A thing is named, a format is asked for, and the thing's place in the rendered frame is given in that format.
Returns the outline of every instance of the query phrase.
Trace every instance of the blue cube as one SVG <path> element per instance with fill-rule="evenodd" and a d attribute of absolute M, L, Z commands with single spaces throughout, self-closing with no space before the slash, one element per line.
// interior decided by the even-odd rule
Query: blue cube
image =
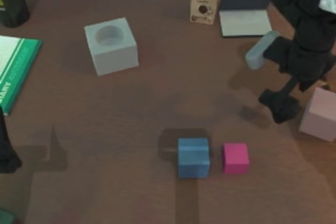
<path fill-rule="evenodd" d="M 208 139 L 180 138 L 178 154 L 179 178 L 208 177 L 210 168 Z"/>

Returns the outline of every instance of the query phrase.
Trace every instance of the tabletop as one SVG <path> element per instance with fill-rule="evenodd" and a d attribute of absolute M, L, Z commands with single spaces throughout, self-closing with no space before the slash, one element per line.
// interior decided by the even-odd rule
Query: tabletop
<path fill-rule="evenodd" d="M 336 145 L 274 124 L 258 104 L 288 76 L 243 61 L 257 38 L 188 21 L 190 0 L 27 0 L 1 35 L 43 46 L 8 132 L 24 166 L 0 175 L 0 208 L 26 224 L 334 224 Z M 274 30 L 292 28 L 270 7 Z M 97 77 L 84 27 L 125 17 L 139 67 Z M 312 89 L 293 95 L 305 105 Z M 179 137 L 208 137 L 207 179 L 176 178 Z M 250 169 L 223 175 L 221 145 L 245 142 Z"/>

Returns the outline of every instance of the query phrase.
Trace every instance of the book cover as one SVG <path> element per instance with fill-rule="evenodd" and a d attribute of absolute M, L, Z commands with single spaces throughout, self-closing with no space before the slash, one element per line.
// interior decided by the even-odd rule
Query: book cover
<path fill-rule="evenodd" d="M 8 115 L 20 93 L 42 42 L 0 36 L 0 105 Z"/>

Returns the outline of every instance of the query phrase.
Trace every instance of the pale pink block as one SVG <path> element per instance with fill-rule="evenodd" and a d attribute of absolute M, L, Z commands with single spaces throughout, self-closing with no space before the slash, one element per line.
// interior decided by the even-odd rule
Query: pale pink block
<path fill-rule="evenodd" d="M 299 130 L 326 141 L 333 141 L 336 138 L 336 94 L 315 88 Z"/>
<path fill-rule="evenodd" d="M 225 174 L 247 173 L 250 164 L 247 144 L 225 143 L 222 150 L 223 172 Z"/>

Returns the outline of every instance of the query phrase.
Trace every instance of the laptop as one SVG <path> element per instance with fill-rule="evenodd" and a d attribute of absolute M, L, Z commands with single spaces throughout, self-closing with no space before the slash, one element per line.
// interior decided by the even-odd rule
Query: laptop
<path fill-rule="evenodd" d="M 269 0 L 220 0 L 222 36 L 263 36 L 271 31 L 268 4 Z"/>

